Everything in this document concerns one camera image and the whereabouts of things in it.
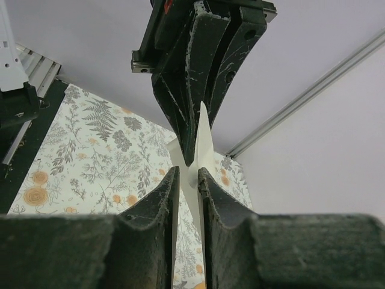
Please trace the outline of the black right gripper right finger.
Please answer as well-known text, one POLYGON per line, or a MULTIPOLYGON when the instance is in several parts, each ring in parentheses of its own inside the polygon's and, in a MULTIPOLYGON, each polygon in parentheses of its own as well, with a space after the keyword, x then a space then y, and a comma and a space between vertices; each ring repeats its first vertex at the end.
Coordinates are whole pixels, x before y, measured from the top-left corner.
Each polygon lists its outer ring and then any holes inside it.
POLYGON ((198 176, 207 288, 384 287, 384 225, 377 218, 261 215, 207 169, 198 176))

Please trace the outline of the white paper coffee filter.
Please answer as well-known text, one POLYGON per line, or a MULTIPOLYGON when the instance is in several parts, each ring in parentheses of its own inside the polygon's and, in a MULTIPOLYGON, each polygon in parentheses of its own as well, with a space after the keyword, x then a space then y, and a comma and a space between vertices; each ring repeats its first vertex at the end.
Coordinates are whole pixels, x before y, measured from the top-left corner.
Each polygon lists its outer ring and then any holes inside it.
POLYGON ((200 115, 197 127, 196 142, 193 149, 193 162, 187 166, 177 139, 167 145, 172 165, 180 168, 180 188, 192 215, 194 226, 204 242, 204 214, 199 193, 199 170, 205 168, 215 174, 215 156, 208 111, 204 102, 200 103, 200 115))

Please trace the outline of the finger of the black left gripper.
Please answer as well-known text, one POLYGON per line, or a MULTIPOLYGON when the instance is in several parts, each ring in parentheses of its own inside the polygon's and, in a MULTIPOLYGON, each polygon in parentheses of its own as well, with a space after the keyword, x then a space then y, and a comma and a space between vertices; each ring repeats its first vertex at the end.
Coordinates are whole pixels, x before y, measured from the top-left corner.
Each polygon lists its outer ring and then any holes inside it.
POLYGON ((200 103, 211 64, 229 20, 228 5, 194 5, 152 76, 155 98, 176 134, 187 166, 193 162, 200 103))
POLYGON ((239 68, 267 29, 263 6, 231 5, 229 24, 215 52, 204 102, 213 125, 224 97, 239 68))

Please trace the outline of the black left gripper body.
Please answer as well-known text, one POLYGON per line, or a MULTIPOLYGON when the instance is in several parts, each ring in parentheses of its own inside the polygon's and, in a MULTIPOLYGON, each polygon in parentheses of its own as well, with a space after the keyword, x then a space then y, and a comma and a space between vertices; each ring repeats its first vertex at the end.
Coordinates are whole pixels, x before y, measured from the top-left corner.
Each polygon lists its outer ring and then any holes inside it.
POLYGON ((132 52, 133 73, 153 73, 181 31, 194 1, 152 1, 152 13, 139 50, 132 52))

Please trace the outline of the round wooden dripper base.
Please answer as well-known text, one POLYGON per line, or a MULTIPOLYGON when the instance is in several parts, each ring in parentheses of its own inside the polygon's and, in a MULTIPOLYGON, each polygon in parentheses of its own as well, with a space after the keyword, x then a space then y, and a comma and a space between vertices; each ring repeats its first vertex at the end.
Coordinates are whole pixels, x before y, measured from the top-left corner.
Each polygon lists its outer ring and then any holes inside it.
POLYGON ((193 289, 206 289, 206 283, 205 283, 205 281, 202 281, 202 282, 196 284, 196 285, 193 287, 193 289))

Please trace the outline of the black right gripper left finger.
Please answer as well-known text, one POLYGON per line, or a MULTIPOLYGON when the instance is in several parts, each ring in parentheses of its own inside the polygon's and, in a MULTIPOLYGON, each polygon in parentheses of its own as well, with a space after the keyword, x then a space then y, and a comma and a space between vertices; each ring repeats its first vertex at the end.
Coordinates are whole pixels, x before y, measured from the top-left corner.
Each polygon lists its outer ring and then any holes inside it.
POLYGON ((171 288, 180 170, 120 214, 1 216, 2 288, 171 288))

